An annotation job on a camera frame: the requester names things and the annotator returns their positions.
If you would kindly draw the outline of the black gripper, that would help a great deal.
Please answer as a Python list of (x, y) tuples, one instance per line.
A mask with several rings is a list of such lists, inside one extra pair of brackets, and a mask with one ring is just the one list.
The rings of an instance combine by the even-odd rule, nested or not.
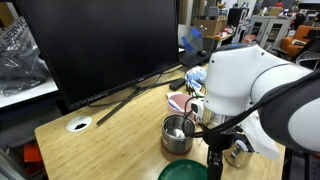
[(207, 180), (220, 180), (223, 171), (221, 151), (231, 147), (234, 141), (235, 131), (225, 130), (219, 133), (206, 135), (205, 143), (209, 146), (207, 156)]

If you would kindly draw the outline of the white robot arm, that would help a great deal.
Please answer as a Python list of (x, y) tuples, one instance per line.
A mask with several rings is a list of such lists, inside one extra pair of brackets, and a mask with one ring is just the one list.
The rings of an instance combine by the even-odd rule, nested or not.
[(278, 58), (254, 44), (230, 44), (211, 56), (200, 136), (209, 145), (210, 180), (220, 180), (223, 151), (241, 125), (253, 150), (270, 159), (282, 144), (320, 152), (320, 77), (317, 70)]

